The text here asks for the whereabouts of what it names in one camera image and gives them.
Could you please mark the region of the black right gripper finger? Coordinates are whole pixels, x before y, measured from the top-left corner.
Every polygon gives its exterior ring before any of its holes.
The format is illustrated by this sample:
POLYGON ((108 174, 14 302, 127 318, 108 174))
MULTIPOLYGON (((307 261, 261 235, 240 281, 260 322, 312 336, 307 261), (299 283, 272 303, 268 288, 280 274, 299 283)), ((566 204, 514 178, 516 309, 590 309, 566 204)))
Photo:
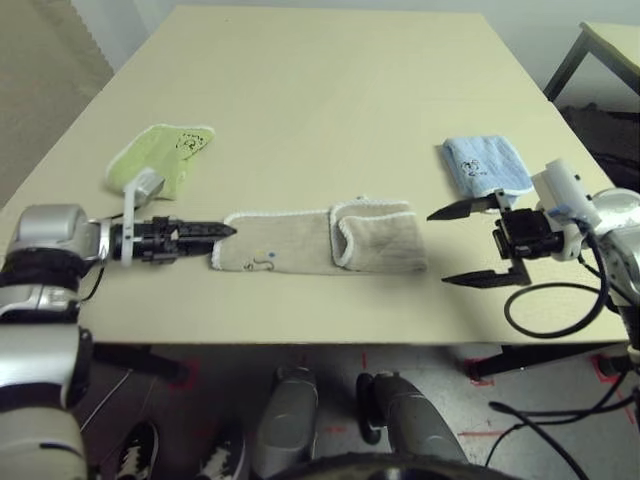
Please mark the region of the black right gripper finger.
POLYGON ((442 279, 444 283, 471 288, 499 288, 507 286, 529 286, 530 277, 521 259, 512 259, 506 272, 479 270, 442 279))
POLYGON ((426 217, 427 221, 448 221, 467 218, 472 213, 497 210, 500 214, 510 212, 512 206, 507 195, 498 189, 483 197, 463 199, 449 204, 426 217))

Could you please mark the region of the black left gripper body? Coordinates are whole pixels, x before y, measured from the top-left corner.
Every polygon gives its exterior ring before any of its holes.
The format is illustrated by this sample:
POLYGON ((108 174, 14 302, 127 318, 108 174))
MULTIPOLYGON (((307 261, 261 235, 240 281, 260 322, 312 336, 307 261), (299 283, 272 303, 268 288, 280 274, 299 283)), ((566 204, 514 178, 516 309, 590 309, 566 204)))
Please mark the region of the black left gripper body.
POLYGON ((180 221, 154 216, 134 224, 133 260, 148 263, 173 263, 178 259, 180 221))

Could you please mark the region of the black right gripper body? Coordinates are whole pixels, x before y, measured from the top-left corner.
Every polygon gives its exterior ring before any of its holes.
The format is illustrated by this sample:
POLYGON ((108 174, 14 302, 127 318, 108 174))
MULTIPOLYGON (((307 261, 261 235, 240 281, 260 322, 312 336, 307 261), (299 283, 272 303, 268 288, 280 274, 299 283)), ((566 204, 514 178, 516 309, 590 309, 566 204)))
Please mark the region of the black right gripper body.
POLYGON ((551 229, 541 211, 502 212, 495 226, 492 235, 502 258, 542 258, 561 252, 561 233, 551 229))

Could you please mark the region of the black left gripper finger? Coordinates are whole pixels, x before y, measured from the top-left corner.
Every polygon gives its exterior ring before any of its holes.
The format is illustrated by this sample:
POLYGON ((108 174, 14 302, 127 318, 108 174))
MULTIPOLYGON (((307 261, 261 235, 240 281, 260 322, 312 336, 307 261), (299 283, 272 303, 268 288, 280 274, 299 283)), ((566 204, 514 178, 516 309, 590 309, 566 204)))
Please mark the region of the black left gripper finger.
POLYGON ((216 239, 182 239, 180 241, 181 256, 211 255, 216 246, 216 239))
POLYGON ((236 234, 236 229, 221 222, 182 222, 179 226, 180 238, 224 239, 236 234))

